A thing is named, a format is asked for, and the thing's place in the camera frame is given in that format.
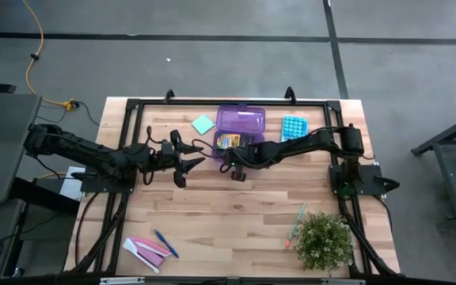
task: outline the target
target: wooden tabletop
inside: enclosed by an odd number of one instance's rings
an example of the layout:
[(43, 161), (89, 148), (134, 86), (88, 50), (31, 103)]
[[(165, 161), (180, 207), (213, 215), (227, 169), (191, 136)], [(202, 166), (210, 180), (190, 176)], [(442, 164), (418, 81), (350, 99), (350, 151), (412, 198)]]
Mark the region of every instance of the wooden tabletop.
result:
[[(108, 97), (104, 107), (97, 143), (117, 147), (122, 127), (126, 97)], [(372, 156), (371, 141), (361, 101), (340, 101), (344, 123), (353, 123), (363, 134), (367, 157)], [(318, 107), (261, 107), (266, 111), (265, 140), (280, 140), (283, 116), (307, 118), (309, 129), (325, 125), (323, 111)], [(177, 129), (185, 143), (192, 139), (213, 141), (215, 128), (200, 135), (191, 122), (205, 114), (215, 122), (218, 106), (146, 106), (143, 112), (139, 141), (146, 139), (146, 127), (153, 128), (156, 140), (169, 139)], [(129, 130), (133, 130), (135, 112)], [(132, 132), (128, 132), (127, 143)], [(183, 156), (197, 158), (199, 154)], [(370, 164), (372, 161), (361, 160)], [(157, 240), (158, 229), (179, 253), (180, 258), (166, 257), (160, 276), (254, 276), (254, 277), (324, 277), (328, 272), (302, 269), (297, 253), (284, 248), (287, 236), (306, 203), (306, 211), (339, 214), (336, 197), (328, 179), (331, 164), (327, 152), (316, 151), (286, 158), (270, 169), (247, 169), (247, 180), (237, 182), (230, 174), (219, 172), (219, 162), (207, 158), (187, 176), (186, 188), (173, 183), (173, 171), (154, 174), (154, 182), (145, 186), (138, 175), (135, 191), (130, 196), (123, 239), (127, 237)], [(82, 199), (78, 218), (90, 195)], [(100, 194), (89, 208), (79, 238), (79, 256), (87, 254), (100, 234), (108, 195)], [(383, 260), (396, 272), (399, 265), (386, 209), (370, 196), (360, 196), (363, 224), (369, 242)], [(66, 267), (74, 266), (74, 243), (77, 225), (71, 238)], [(112, 239), (105, 256), (110, 254)], [(362, 270), (358, 246), (356, 263)], [(121, 247), (117, 275), (148, 276), (152, 270)], [(333, 277), (348, 277), (343, 266)]]

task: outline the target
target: pen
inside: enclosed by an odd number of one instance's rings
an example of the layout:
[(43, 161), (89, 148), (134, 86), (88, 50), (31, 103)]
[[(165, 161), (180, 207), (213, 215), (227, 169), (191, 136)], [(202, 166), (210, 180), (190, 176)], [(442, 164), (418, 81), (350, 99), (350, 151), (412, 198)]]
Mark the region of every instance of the pen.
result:
[(286, 241), (286, 244), (285, 244), (286, 248), (288, 248), (288, 246), (290, 246), (291, 239), (293, 238), (293, 235), (295, 234), (295, 231), (297, 230), (298, 222), (300, 222), (300, 218), (302, 217), (302, 214), (303, 214), (305, 208), (306, 208), (306, 204), (304, 203), (302, 205), (302, 209), (300, 209), (300, 212), (298, 213), (297, 220), (294, 222), (293, 230), (291, 230), (290, 237)]
[(173, 247), (165, 240), (165, 237), (163, 237), (162, 233), (160, 233), (158, 230), (154, 229), (154, 232), (158, 236), (159, 240), (166, 245), (166, 247), (170, 250), (170, 252), (176, 257), (179, 258), (179, 254), (173, 249)]

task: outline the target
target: blue ice cube tray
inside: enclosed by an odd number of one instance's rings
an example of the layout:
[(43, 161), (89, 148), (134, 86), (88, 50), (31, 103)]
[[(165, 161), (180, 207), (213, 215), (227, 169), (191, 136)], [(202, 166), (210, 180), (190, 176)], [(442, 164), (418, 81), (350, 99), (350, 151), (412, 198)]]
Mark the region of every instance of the blue ice cube tray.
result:
[(309, 126), (306, 119), (297, 116), (285, 116), (281, 129), (281, 142), (307, 135), (308, 130)]

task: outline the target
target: purple lid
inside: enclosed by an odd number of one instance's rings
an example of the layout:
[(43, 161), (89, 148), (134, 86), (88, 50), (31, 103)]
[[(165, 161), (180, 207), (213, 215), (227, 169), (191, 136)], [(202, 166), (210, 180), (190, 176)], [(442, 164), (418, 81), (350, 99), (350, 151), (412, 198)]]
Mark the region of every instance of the purple lid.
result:
[(218, 110), (216, 127), (221, 131), (263, 133), (265, 110), (262, 108), (222, 105)]

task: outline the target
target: yellow extension cord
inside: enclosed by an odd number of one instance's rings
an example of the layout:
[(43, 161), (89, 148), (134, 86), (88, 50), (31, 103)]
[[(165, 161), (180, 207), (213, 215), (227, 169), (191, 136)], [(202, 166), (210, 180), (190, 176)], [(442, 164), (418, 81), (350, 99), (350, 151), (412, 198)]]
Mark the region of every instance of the yellow extension cord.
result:
[[(29, 12), (31, 13), (32, 17), (35, 18), (35, 22), (38, 25), (38, 29), (40, 29), (40, 46), (38, 47), (38, 50), (34, 53), (34, 55), (39, 58), (40, 53), (42, 48), (44, 47), (44, 30), (41, 27), (40, 21), (38, 20), (38, 17), (36, 16), (35, 12), (31, 9), (31, 6), (26, 2), (26, 0), (22, 0), (24, 5), (28, 8)], [(31, 58), (31, 62), (28, 65), (28, 69), (25, 71), (25, 82), (28, 85), (29, 90), (33, 93), (36, 94), (36, 91), (31, 87), (31, 83), (29, 82), (29, 73), (31, 72), (31, 69), (35, 63), (36, 59)], [(44, 101), (47, 103), (53, 104), (53, 105), (58, 105), (64, 107), (67, 111), (71, 111), (74, 109), (74, 106), (71, 104), (74, 99), (70, 99), (69, 101), (64, 101), (64, 102), (58, 102), (58, 101), (53, 101), (47, 98), (43, 98)]]

